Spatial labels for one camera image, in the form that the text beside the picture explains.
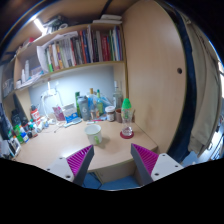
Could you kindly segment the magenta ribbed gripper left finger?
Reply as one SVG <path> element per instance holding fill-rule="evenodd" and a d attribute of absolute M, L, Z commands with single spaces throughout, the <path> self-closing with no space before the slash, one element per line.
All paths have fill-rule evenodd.
<path fill-rule="evenodd" d="M 89 145 L 66 158 L 67 163 L 74 175 L 74 184 L 79 186 L 83 184 L 93 156 L 94 146 Z"/>

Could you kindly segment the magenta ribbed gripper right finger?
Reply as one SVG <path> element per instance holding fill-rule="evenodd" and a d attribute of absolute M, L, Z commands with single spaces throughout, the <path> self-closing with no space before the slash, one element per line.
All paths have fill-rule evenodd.
<path fill-rule="evenodd" d="M 155 150 L 149 150 L 143 146 L 132 143 L 131 155 L 136 164 L 140 183 L 145 186 L 153 182 L 152 171 L 158 160 L 158 153 Z"/>

